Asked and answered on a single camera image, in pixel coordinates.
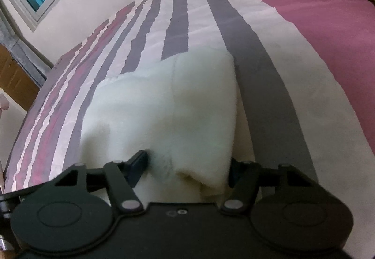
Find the wooden cabinet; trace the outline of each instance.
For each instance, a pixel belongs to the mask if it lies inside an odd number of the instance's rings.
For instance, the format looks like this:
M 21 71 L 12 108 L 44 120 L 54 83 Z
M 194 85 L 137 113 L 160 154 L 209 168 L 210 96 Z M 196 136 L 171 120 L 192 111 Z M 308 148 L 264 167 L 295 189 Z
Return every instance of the wooden cabinet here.
M 2 45 L 0 45 L 0 88 L 26 111 L 30 109 L 39 92 L 39 88 Z

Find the white stripe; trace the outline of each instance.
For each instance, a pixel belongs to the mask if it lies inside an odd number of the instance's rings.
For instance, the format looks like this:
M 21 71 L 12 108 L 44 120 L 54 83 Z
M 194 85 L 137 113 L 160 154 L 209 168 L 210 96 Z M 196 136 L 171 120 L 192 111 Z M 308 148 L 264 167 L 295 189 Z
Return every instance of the white stripe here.
M 23 158 L 24 158 L 24 155 L 25 155 L 25 150 L 27 148 L 27 146 L 29 145 L 30 143 L 30 140 L 31 140 L 31 136 L 33 134 L 33 131 L 42 115 L 42 112 L 44 111 L 45 107 L 46 107 L 46 102 L 48 101 L 51 93 L 53 92 L 53 90 L 57 87 L 57 84 L 60 82 L 60 80 L 63 78 L 63 76 L 65 75 L 65 73 L 67 72 L 67 70 L 69 69 L 70 65 L 72 64 L 72 62 L 75 60 L 75 58 L 77 57 L 77 55 L 79 54 L 79 52 L 81 51 L 81 49 L 85 46 L 85 44 L 87 43 L 88 39 L 85 39 L 82 43 L 81 43 L 81 47 L 79 48 L 79 50 L 77 50 L 75 53 L 74 53 L 74 56 L 72 57 L 72 59 L 70 60 L 69 64 L 66 66 L 66 68 L 64 69 L 64 72 L 61 74 L 61 76 L 59 77 L 59 79 L 57 80 L 57 82 L 55 83 L 55 85 L 52 87 L 52 89 L 50 90 L 50 92 L 48 93 L 44 103 L 43 103 L 43 106 L 41 108 L 41 110 L 39 111 L 39 114 L 35 120 L 35 123 L 33 125 L 33 127 L 31 128 L 27 138 L 26 138 L 26 141 L 25 141 L 25 146 L 24 146 L 24 149 L 22 151 L 22 154 L 18 160 L 18 163 L 17 163 L 17 168 L 16 168 L 16 172 L 13 176 L 13 184 L 12 184 L 12 189 L 11 191 L 15 191 L 17 190 L 17 184 L 16 184 L 16 175 L 20 172 L 21 170 L 21 165 L 22 165 L 22 161 L 23 161 Z
M 189 50 L 200 46 L 226 50 L 207 0 L 187 0 L 187 10 L 189 13 Z M 237 161 L 255 161 L 249 126 L 238 87 L 237 93 L 237 122 L 232 156 Z
M 100 37 L 104 34 L 105 30 L 108 28 L 108 26 L 114 21 L 115 19 L 115 16 L 112 16 L 110 18 L 110 20 L 108 21 L 108 24 L 106 25 L 105 28 L 103 28 L 100 33 L 98 34 L 98 36 L 96 37 L 95 41 L 93 42 L 93 44 L 90 46 L 89 50 L 87 51 L 87 53 L 82 57 L 81 61 L 79 63 L 81 63 L 84 59 L 86 59 L 90 52 L 93 50 L 93 48 L 95 47 L 95 45 L 98 43 Z M 58 94 L 58 97 L 55 101 L 55 104 L 51 107 L 51 109 L 49 110 L 48 112 L 48 115 L 46 116 L 46 118 L 43 120 L 43 124 L 42 124 L 42 127 L 40 128 L 39 132 L 38 132 L 38 136 L 35 140 L 35 143 L 34 143 L 34 147 L 33 147 L 33 152 L 32 152 L 32 155 L 31 155 L 31 161 L 27 167 L 27 173 L 26 173 L 26 178 L 25 178 L 25 181 L 24 181 L 24 184 L 23 184 L 23 188 L 27 188 L 29 186 L 29 182 L 30 182 L 30 177 L 31 177 L 31 171 L 32 171 L 32 167 L 34 165 L 34 162 L 35 162 L 35 158 L 36 158 L 36 153 L 38 151 L 38 146 L 39 146 L 39 142 L 40 142 L 40 139 L 42 137 L 42 134 L 43 132 L 46 130 L 47 126 L 49 125 L 49 121 L 51 119 L 51 115 L 53 114 L 58 102 L 60 101 L 61 97 L 63 96 L 65 90 L 67 89 L 68 87 L 68 82 L 71 80 L 71 78 L 74 76 L 76 70 L 78 68 L 78 65 L 72 69 L 69 73 L 68 73 L 68 76 L 64 82 L 64 84 L 61 86 L 61 89 L 59 91 L 59 94 Z
M 126 36 L 126 39 L 123 41 L 122 45 L 118 49 L 116 56 L 111 63 L 108 72 L 106 73 L 106 78 L 110 76 L 117 76 L 121 73 L 121 69 L 124 66 L 124 63 L 127 59 L 127 56 L 129 54 L 130 48 L 131 48 L 131 41 L 136 37 L 138 34 L 138 31 L 143 23 L 143 21 L 146 18 L 146 15 L 151 7 L 151 3 L 153 0 L 147 0 L 144 5 L 143 9 L 137 18 L 135 24 L 131 28 L 129 34 Z M 100 58 L 96 61 L 94 67 L 90 71 L 85 83 L 81 86 L 80 91 L 75 98 L 72 107 L 70 108 L 64 124 L 61 128 L 60 135 L 63 137 L 59 137 L 59 140 L 57 142 L 57 146 L 54 153 L 54 159 L 52 162 L 51 171 L 49 173 L 49 180 L 52 180 L 57 175 L 59 175 L 63 169 L 64 160 L 66 151 L 69 146 L 70 138 L 72 136 L 73 128 L 76 123 L 76 119 L 78 116 L 78 112 L 82 106 L 82 103 L 84 99 L 87 96 L 87 93 L 89 92 L 91 85 L 97 76 L 100 68 L 103 65 L 103 62 L 106 60 L 108 54 L 112 50 L 113 46 L 116 44 L 117 40 L 119 39 L 119 36 L 121 35 L 122 31 L 125 29 L 125 27 L 130 22 L 131 17 L 129 19 L 126 19 L 126 23 L 124 23 L 121 28 L 117 31 L 116 35 L 111 39 L 110 43 L 104 48 L 103 52 L 101 53 Z
M 228 1 L 256 32 L 286 85 L 319 183 L 354 215 L 344 250 L 355 258 L 371 258 L 375 158 L 343 89 L 295 25 L 276 9 L 261 0 Z
M 149 9 L 151 8 L 153 0 L 147 0 L 144 5 L 144 10 L 139 15 L 137 21 L 135 22 L 134 26 L 132 27 L 131 31 L 123 41 L 122 45 L 120 46 L 119 50 L 117 51 L 116 57 L 113 60 L 107 74 L 107 78 L 118 76 L 121 73 L 122 68 L 124 67 L 125 61 L 128 58 L 130 49 L 131 49 L 131 42 L 138 34 L 138 31 L 146 18 Z
M 162 58 L 166 30 L 173 13 L 173 0 L 161 0 L 160 12 L 146 35 L 146 44 L 142 51 L 137 69 L 142 69 Z

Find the white fluffy plush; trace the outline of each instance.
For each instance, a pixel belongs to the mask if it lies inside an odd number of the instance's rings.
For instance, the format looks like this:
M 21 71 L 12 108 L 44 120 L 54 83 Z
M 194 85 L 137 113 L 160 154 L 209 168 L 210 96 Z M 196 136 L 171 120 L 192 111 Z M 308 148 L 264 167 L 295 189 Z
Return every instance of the white fluffy plush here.
M 83 120 L 88 168 L 150 165 L 134 189 L 148 202 L 199 202 L 224 193 L 236 127 L 236 77 L 227 51 L 200 49 L 102 81 Z

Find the black circular pad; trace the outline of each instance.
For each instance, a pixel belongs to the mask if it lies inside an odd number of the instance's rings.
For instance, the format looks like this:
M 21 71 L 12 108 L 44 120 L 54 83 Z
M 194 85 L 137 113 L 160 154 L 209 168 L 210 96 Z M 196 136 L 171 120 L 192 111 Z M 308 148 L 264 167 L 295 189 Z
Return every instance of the black circular pad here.
M 39 221 L 50 227 L 72 225 L 76 223 L 81 216 L 82 209 L 78 205 L 69 202 L 50 203 L 38 211 Z
M 269 243 L 298 253 L 342 248 L 353 227 L 353 216 L 342 202 L 309 187 L 261 199 L 250 219 Z
M 102 199 L 72 187 L 50 191 L 30 195 L 15 208 L 11 227 L 22 244 L 43 252 L 68 252 L 110 229 L 112 210 Z

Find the screw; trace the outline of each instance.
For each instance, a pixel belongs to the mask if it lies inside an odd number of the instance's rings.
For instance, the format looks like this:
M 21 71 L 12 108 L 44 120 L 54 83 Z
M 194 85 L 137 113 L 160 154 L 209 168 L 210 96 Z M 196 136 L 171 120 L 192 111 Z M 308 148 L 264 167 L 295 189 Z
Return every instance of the screw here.
M 179 210 L 177 210 L 177 213 L 179 215 L 186 215 L 188 213 L 188 211 L 186 209 L 179 209 Z
M 141 206 L 137 200 L 126 200 L 121 203 L 121 206 L 126 210 L 136 210 Z
M 243 206 L 243 203 L 240 200 L 227 200 L 224 203 L 224 206 L 227 209 L 237 210 Z

